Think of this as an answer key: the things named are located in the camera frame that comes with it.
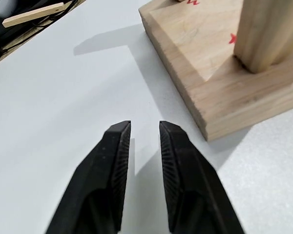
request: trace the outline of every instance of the wooden stand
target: wooden stand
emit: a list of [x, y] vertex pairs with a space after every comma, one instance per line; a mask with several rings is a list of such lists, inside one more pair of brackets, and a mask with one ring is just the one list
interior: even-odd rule
[[206, 140], [293, 108], [293, 54], [251, 74], [233, 57], [242, 0], [153, 0], [148, 36]]

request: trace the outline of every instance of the wood grain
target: wood grain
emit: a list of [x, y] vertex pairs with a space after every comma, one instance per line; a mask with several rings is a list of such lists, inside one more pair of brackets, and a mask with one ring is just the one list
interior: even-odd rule
[[49, 16], [58, 12], [61, 12], [65, 9], [65, 5], [63, 2], [53, 4], [50, 6], [42, 7], [33, 11], [25, 12], [16, 16], [12, 16], [9, 18], [6, 18], [2, 24], [5, 28], [28, 22], [30, 20], [35, 20], [41, 17]]
[[153, 0], [139, 9], [148, 36], [206, 140], [293, 108], [293, 54], [259, 74], [249, 73], [233, 57], [230, 34], [238, 30], [242, 4]]
[[234, 53], [254, 73], [293, 53], [293, 0], [244, 0]]

